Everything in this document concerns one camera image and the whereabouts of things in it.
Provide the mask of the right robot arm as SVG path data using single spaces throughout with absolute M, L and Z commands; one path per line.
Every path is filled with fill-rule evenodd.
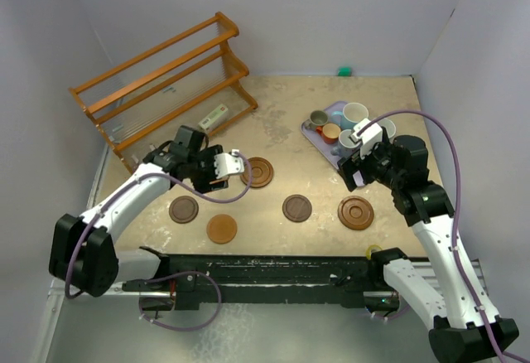
M 350 191 L 354 174 L 365 184 L 378 182 L 392 194 L 393 204 L 421 242 L 438 286 L 417 274 L 398 248 L 373 254 L 369 282 L 397 291 L 428 330 L 439 362 L 476 362 L 503 353 L 519 336 L 511 318 L 500 316 L 481 286 L 457 232 L 456 213 L 445 189 L 429 178 L 424 141 L 404 135 L 388 139 L 374 125 L 365 133 L 349 132 L 354 149 L 339 161 L 339 174 Z

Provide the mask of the ringed brown coaster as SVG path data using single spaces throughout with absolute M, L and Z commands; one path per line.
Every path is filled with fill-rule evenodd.
M 262 188 L 267 186 L 273 179 L 272 164 L 263 157 L 251 157 L 248 160 L 252 170 L 251 188 Z
M 361 196 L 345 197 L 338 205 L 340 222 L 351 230 L 366 230 L 374 219 L 374 209 L 368 200 Z

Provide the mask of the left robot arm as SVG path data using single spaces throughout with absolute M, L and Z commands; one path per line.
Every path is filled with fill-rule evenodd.
M 153 148 L 134 173 L 106 199 L 79 215 L 65 214 L 55 224 L 50 274 L 65 283 L 65 296 L 105 294 L 116 282 L 143 281 L 152 290 L 170 282 L 171 260 L 148 247 L 117 252 L 115 243 L 159 196 L 190 181 L 186 190 L 207 199 L 224 189 L 229 177 L 244 171 L 239 150 L 211 145 L 208 136 L 181 126 L 172 140 Z

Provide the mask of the light wooden coaster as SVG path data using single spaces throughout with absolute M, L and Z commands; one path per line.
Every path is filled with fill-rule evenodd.
M 226 244 L 230 242 L 238 231 L 236 220 L 226 214 L 213 216 L 206 226 L 206 233 L 209 239 L 216 244 Z

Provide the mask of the dark walnut coaster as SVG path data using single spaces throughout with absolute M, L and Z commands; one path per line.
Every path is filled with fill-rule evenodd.
M 169 205 L 168 214 L 178 224 L 193 221 L 199 213 L 197 201 L 190 196 L 179 196 Z
M 290 221 L 296 223 L 303 222 L 311 216 L 312 204 L 303 195 L 290 195 L 282 203 L 282 212 Z

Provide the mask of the large light blue mug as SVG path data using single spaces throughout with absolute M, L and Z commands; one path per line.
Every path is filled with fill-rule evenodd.
M 347 103 L 342 109 L 329 114 L 329 120 L 341 130 L 352 129 L 361 120 L 369 116 L 368 109 L 361 103 Z

